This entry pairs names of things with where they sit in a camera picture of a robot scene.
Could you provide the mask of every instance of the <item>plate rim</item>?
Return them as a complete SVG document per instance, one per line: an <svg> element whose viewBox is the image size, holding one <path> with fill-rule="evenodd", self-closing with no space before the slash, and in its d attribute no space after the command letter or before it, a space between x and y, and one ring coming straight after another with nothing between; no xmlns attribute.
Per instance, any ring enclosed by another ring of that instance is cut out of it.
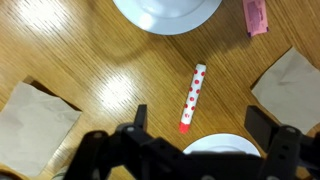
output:
<svg viewBox="0 0 320 180"><path fill-rule="evenodd" d="M189 144L184 150L183 150L183 153L185 154L190 154L191 152L186 152L188 151L188 148L190 148L193 144L195 144L196 142L199 142L199 141L203 141L204 139L207 139L207 138L210 138L210 137L217 137L217 136L232 136L232 137L236 137L236 138L240 138L243 140L243 142L246 142L248 145L250 145L252 147L252 149L255 151L255 152L245 152L246 154L251 154L251 155L256 155L256 156L259 156L261 157L261 154L259 152L259 150L257 149L257 147L252 143L250 142L248 139L242 137L242 136L239 136L237 134L231 134L231 133L218 133L218 134L211 134L211 135L207 135L207 136L204 136L200 139L197 139L196 141L192 142L191 144Z"/></svg>
<svg viewBox="0 0 320 180"><path fill-rule="evenodd" d="M216 12L222 0L204 0L194 11L178 18L160 18L152 16L139 7L135 0L113 0L113 2L119 11L131 23L139 28L154 34L176 35L191 31L203 24L214 12ZM152 17L152 20L156 21L157 27L143 27L143 25L138 22L142 16Z"/></svg>

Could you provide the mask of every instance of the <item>red and white tube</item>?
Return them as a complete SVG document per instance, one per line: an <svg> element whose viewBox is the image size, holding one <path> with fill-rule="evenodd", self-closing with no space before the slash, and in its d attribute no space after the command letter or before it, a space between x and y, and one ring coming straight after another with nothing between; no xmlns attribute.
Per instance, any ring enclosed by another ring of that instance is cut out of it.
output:
<svg viewBox="0 0 320 180"><path fill-rule="evenodd" d="M179 130L181 133L187 133L192 121L192 115L197 105L197 100L201 91L204 75L206 74L206 65L198 64L194 70L193 79L189 88L187 102L184 105Z"/></svg>

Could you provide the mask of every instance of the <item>white saucer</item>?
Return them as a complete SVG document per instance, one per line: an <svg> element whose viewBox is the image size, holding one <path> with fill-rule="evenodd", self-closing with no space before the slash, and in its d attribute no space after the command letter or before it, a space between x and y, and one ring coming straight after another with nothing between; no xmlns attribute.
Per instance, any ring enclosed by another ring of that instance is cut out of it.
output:
<svg viewBox="0 0 320 180"><path fill-rule="evenodd" d="M212 152L238 152L252 154L260 157L258 149L247 139L234 134L213 134L190 144L183 153L190 154L192 151Z"/></svg>
<svg viewBox="0 0 320 180"><path fill-rule="evenodd" d="M204 23L222 0L113 0L133 24L151 33L174 35Z"/></svg>

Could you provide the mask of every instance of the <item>beige napkin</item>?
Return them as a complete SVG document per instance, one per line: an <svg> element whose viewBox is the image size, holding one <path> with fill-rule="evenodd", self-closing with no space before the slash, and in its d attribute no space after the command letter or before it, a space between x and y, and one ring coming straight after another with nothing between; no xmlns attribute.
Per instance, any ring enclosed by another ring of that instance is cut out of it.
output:
<svg viewBox="0 0 320 180"><path fill-rule="evenodd" d="M294 48L263 74L252 93L281 123L304 134L320 122L320 72Z"/></svg>
<svg viewBox="0 0 320 180"><path fill-rule="evenodd" d="M0 162L37 176L80 114L62 99L18 83L0 113Z"/></svg>

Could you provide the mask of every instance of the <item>wood grain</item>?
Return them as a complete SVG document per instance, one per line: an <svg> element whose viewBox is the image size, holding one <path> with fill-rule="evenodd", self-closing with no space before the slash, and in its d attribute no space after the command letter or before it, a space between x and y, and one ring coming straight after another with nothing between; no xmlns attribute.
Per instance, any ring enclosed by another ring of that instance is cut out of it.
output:
<svg viewBox="0 0 320 180"><path fill-rule="evenodd" d="M320 68L319 8L317 0L267 1L270 32L248 38L242 2L224 0L199 28L159 36L131 24L111 0L0 0L0 108L17 82L32 76L83 111L32 179L50 179L68 165L86 132L113 133L133 120L140 103L148 104L148 132L181 150L222 132L254 142L243 127L247 105L258 104L249 87L291 46ZM199 62L207 74L190 132L181 135ZM117 168L110 179L132 179L123 172Z"/></svg>

